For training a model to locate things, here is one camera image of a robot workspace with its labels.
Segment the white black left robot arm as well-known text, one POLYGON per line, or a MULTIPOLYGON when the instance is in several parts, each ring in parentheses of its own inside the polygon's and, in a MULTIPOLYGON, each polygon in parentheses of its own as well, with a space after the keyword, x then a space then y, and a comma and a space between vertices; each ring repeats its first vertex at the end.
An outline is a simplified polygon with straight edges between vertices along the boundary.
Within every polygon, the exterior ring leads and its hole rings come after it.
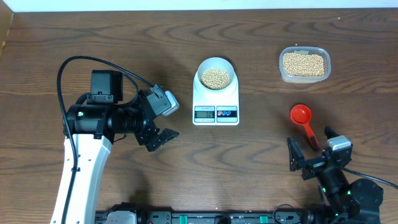
POLYGON ((126 76, 115 70, 93 70, 90 92, 66 113, 65 157, 52 223, 94 223, 103 169, 116 134, 135 135, 149 152, 178 136, 154 123, 156 117, 178 109, 173 94, 154 85, 122 104, 126 76))

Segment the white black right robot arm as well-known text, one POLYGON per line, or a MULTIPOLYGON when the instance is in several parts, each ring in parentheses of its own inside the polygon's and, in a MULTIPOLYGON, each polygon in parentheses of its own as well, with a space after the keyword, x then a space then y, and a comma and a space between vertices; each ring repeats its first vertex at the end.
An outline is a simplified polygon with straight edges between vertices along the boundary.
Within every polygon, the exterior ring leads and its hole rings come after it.
POLYGON ((328 126, 324 130, 328 147, 318 158, 306 160, 297 143, 287 138, 290 170, 302 171, 302 179, 317 178, 328 205, 309 209, 303 223, 380 223, 379 207, 384 190, 371 179, 349 183, 343 173, 351 162, 352 142, 328 126))

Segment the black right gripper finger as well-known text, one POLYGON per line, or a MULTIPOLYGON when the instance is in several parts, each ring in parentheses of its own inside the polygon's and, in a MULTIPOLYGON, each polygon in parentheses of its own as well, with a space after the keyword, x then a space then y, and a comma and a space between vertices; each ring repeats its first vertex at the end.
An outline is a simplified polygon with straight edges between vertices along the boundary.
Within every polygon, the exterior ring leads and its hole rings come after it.
POLYGON ((326 126, 324 128, 324 133, 327 139, 335 138, 340 136, 338 133, 336 133, 334 130, 332 130, 329 126, 326 126))
POLYGON ((293 139, 287 138, 287 145, 289 150, 290 171, 293 172, 304 168, 305 157, 299 149, 297 143, 293 139))

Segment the red plastic measuring scoop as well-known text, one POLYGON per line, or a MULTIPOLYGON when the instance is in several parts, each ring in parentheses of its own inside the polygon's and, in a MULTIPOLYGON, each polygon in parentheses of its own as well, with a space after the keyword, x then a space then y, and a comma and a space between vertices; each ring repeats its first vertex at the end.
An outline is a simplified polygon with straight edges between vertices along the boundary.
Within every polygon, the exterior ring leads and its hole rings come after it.
POLYGON ((320 146, 316 135, 310 125, 312 119, 311 109, 304 104, 297 104, 290 110, 289 116, 290 120, 294 124, 300 125, 304 128, 313 149, 315 151, 318 151, 320 149, 320 146))

